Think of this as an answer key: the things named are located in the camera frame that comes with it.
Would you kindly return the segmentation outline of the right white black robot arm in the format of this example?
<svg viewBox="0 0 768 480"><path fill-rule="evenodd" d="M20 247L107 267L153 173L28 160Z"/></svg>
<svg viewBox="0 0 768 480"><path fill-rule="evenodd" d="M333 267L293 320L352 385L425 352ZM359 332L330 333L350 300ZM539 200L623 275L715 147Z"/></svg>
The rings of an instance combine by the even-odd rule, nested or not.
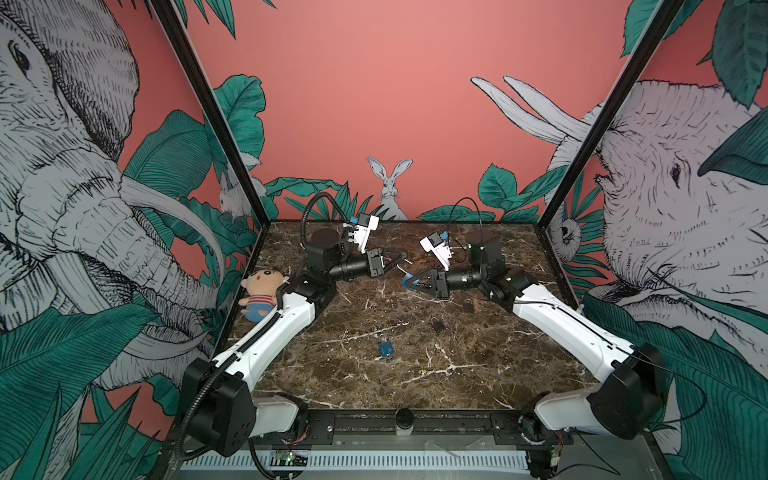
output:
<svg viewBox="0 0 768 480"><path fill-rule="evenodd" d="M462 265L450 263L446 234L433 233L420 245L441 266L408 277L407 288L437 299L476 288L536 326L596 379L590 388L543 393L526 406L518 420L526 442L542 445L564 430L631 440L661 410L668 393L663 354L650 344L635 346L597 326L522 268L508 265L498 237L472 232Z"/></svg>

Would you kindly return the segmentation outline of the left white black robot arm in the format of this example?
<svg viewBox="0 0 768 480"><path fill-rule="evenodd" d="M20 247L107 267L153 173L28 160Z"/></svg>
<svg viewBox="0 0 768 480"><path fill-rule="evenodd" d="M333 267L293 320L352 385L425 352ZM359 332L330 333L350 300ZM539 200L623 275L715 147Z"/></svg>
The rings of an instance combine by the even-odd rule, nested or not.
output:
<svg viewBox="0 0 768 480"><path fill-rule="evenodd" d="M276 304L263 320L226 351L197 359L185 370L176 459L192 460L211 450L230 456L266 434L302 436L301 400L287 394L255 398L253 390L278 354L331 303L338 281L382 276L407 257L382 248L359 253L333 229L314 232L304 253L302 266L277 288Z"/></svg>

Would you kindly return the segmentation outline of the blue padlock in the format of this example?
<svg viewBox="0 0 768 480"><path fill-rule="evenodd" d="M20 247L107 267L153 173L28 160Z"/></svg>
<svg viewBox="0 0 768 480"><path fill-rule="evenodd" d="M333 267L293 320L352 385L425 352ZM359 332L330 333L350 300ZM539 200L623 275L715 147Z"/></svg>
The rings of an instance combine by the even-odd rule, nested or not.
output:
<svg viewBox="0 0 768 480"><path fill-rule="evenodd" d="M405 273L401 284L410 291L414 291L418 286L418 279L411 273Z"/></svg>
<svg viewBox="0 0 768 480"><path fill-rule="evenodd" d="M391 360L395 355L395 350L391 342L383 342L379 345L380 356L385 360Z"/></svg>

